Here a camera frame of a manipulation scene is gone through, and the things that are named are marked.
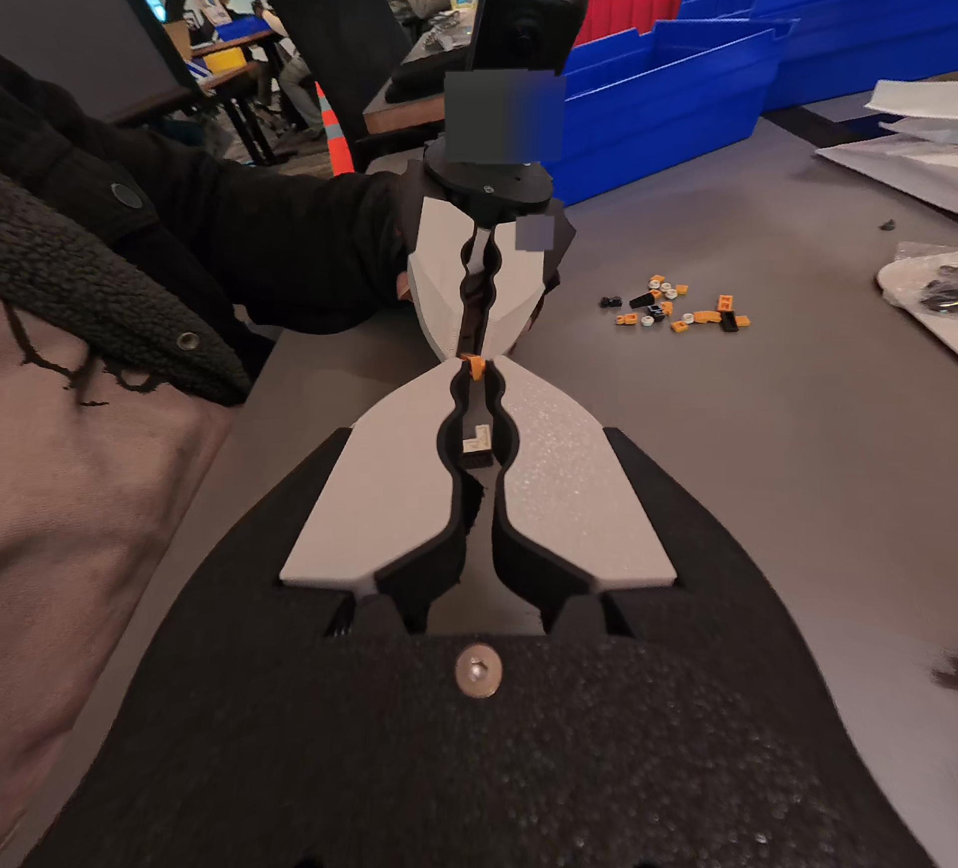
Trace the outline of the open lego instruction booklet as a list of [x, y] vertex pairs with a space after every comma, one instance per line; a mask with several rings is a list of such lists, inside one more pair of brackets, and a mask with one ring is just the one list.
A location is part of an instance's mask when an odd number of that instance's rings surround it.
[[817, 155], [940, 210], [957, 212], [957, 82], [880, 80], [866, 108], [896, 116], [880, 136]]

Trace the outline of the cluster of small lego parts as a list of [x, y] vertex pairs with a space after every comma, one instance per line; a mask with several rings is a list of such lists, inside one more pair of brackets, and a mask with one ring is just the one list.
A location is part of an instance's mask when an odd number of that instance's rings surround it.
[[616, 294], [604, 294], [597, 307], [610, 314], [617, 327], [649, 330], [667, 327], [677, 335], [695, 326], [717, 326], [724, 333], [734, 334], [752, 325], [748, 315], [736, 311], [732, 294], [719, 294], [708, 308], [691, 310], [682, 306], [689, 292], [686, 284], [673, 284], [662, 275], [653, 275], [638, 295], [624, 299]]

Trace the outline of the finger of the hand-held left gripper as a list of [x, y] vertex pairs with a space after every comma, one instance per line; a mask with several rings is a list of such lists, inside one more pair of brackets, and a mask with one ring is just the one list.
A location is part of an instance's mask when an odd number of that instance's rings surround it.
[[473, 218], [453, 204], [424, 198], [408, 282], [421, 330], [439, 360], [475, 354], [474, 338], [463, 336], [462, 295], [475, 232]]
[[508, 354], [535, 315], [567, 247], [567, 222], [564, 217], [519, 217], [498, 224], [490, 242], [498, 262], [488, 279], [484, 359]]

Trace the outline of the wooden table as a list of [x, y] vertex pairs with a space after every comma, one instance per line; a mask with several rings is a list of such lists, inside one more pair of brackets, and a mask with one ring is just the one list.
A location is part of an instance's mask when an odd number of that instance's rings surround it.
[[430, 95], [400, 103], [386, 100], [388, 84], [384, 84], [363, 111], [367, 132], [371, 135], [404, 131], [444, 121], [445, 96]]

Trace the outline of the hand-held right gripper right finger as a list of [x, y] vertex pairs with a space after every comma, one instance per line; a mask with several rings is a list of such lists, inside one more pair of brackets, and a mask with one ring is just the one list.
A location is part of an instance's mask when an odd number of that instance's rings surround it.
[[488, 363], [496, 568], [514, 593], [669, 587], [677, 572], [601, 423], [506, 357]]

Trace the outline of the small black white lego assembly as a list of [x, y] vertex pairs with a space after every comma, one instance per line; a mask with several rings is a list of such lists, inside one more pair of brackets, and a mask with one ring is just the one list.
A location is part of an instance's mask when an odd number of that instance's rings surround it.
[[472, 385], [468, 408], [463, 417], [463, 442], [459, 466], [476, 471], [497, 466], [492, 445], [493, 416], [485, 401], [482, 383]]

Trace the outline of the beige shirt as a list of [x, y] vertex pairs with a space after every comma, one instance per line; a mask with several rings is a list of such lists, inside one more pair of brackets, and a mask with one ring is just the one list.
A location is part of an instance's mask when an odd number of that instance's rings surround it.
[[18, 827], [231, 428], [233, 409], [7, 303], [1, 835]]

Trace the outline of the clear bag of black parts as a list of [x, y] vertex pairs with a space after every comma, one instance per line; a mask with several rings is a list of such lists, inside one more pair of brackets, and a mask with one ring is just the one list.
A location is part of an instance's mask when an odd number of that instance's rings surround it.
[[907, 310], [957, 318], [957, 250], [955, 246], [904, 241], [895, 252], [892, 294]]

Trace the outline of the person's left forearm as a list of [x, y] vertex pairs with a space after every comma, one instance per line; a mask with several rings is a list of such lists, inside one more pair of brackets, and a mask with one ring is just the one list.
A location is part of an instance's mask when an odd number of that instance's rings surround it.
[[114, 251], [208, 322], [343, 332], [410, 299], [398, 175], [322, 180], [219, 161], [149, 131], [102, 130], [153, 221]]

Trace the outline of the orange traffic cone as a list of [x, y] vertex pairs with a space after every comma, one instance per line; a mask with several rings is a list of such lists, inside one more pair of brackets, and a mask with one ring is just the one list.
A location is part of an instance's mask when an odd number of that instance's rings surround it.
[[329, 163], [332, 174], [338, 177], [344, 174], [354, 173], [353, 156], [349, 142], [340, 126], [340, 122], [319, 83], [315, 83], [315, 90], [327, 137]]

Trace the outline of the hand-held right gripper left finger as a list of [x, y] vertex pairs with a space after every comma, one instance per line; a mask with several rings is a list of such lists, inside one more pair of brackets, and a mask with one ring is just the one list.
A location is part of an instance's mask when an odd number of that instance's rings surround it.
[[450, 359], [353, 425], [281, 569], [290, 587], [445, 593], [461, 577], [481, 486], [461, 466], [470, 365]]

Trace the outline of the white oval tray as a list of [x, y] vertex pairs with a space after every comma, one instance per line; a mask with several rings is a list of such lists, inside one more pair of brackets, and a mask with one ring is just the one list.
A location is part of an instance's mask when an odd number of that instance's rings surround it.
[[921, 312], [918, 310], [907, 310], [902, 308], [892, 294], [892, 286], [896, 279], [896, 270], [900, 265], [893, 262], [883, 266], [876, 276], [876, 282], [885, 297], [886, 301], [894, 307], [903, 310], [912, 317], [917, 323], [922, 325], [930, 335], [937, 338], [954, 355], [957, 354], [957, 318], [950, 319], [938, 316], [936, 314]]

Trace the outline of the black office chair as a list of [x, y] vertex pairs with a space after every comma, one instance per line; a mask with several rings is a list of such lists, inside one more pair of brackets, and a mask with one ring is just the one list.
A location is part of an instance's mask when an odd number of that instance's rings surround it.
[[425, 143], [425, 127], [371, 134], [364, 120], [365, 108], [413, 48], [387, 0], [268, 2], [329, 100], [359, 171]]

